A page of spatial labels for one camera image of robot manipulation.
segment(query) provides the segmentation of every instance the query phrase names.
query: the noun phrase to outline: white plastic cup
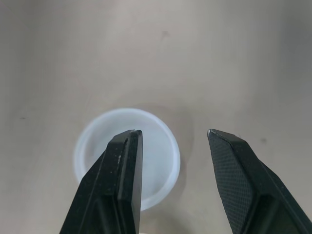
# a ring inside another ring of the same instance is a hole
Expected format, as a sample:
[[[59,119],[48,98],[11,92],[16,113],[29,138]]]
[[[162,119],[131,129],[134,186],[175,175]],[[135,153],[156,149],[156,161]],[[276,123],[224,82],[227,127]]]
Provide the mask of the white plastic cup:
[[[139,109],[116,109],[94,119],[82,132],[74,152],[78,183],[101,156],[108,142],[127,130],[143,132],[141,210],[160,203],[174,187],[180,171],[180,152],[167,125]]]

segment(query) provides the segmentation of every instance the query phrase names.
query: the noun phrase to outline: table surface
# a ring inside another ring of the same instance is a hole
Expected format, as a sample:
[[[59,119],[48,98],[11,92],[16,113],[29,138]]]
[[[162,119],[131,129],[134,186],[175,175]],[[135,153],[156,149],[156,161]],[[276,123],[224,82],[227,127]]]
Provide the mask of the table surface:
[[[120,107],[174,133],[181,170],[147,234],[232,233],[209,128],[247,140],[312,219],[312,3],[2,0],[0,230],[60,231],[84,127]]]

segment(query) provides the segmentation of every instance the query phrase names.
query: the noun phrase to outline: textured gripper pad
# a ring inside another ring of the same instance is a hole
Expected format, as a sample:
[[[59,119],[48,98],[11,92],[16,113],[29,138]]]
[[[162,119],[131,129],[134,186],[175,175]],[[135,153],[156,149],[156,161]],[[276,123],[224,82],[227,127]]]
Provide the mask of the textured gripper pad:
[[[217,187],[233,234],[241,234],[253,201],[253,188],[229,143],[209,135]]]

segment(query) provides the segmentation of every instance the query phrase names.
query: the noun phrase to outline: cup rim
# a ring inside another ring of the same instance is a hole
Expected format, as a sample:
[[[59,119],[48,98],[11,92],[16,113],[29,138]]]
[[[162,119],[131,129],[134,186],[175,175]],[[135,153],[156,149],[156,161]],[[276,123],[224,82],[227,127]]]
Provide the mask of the cup rim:
[[[84,148],[91,139],[92,133],[94,130],[102,124],[106,119],[110,119],[115,115],[120,115],[120,114],[139,114],[143,115],[151,120],[153,120],[167,135],[170,141],[170,146],[173,150],[173,166],[172,170],[167,178],[167,181],[163,185],[163,187],[154,195],[144,199],[141,201],[141,211],[146,210],[159,202],[161,202],[171,191],[171,189],[174,187],[179,171],[180,171],[180,151],[179,147],[176,141],[176,138],[174,137],[173,133],[169,129],[169,127],[157,116],[147,112],[143,111],[140,109],[135,109],[135,108],[120,108],[120,109],[113,109],[108,112],[103,113],[102,115],[98,116],[94,120],[92,120],[87,127],[83,130],[81,133],[76,146],[74,150],[74,155],[73,155],[73,163],[74,163],[74,172],[77,181],[80,183],[82,180],[83,176],[87,173],[86,165],[84,163]]]

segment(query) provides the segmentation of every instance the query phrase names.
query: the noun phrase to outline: dark speck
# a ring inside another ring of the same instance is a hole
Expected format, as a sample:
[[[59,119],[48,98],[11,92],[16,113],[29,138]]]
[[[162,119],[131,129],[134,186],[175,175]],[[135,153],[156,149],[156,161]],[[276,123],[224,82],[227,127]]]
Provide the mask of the dark speck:
[[[266,138],[261,138],[261,143],[262,144],[266,144],[268,142],[268,140]]]
[[[162,31],[162,37],[168,38],[168,37],[170,37],[170,33],[168,31]]]

